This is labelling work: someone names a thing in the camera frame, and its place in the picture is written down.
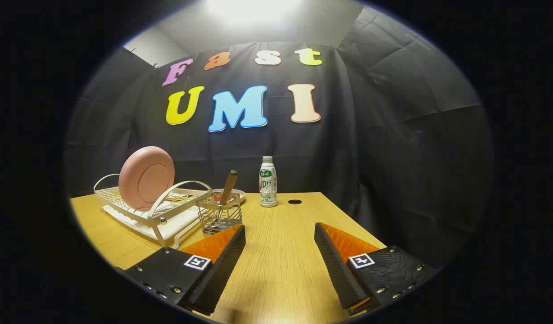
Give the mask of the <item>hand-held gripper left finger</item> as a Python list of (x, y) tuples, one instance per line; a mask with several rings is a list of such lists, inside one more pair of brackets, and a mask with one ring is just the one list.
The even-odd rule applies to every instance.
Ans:
[(245, 226), (238, 224), (181, 250), (161, 248), (123, 275), (170, 303), (211, 315), (245, 244)]

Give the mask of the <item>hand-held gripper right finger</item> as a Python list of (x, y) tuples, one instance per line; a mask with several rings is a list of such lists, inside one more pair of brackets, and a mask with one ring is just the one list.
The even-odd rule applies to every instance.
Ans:
[(349, 315), (388, 307), (439, 273), (398, 246), (377, 247), (325, 223), (315, 224), (314, 242)]

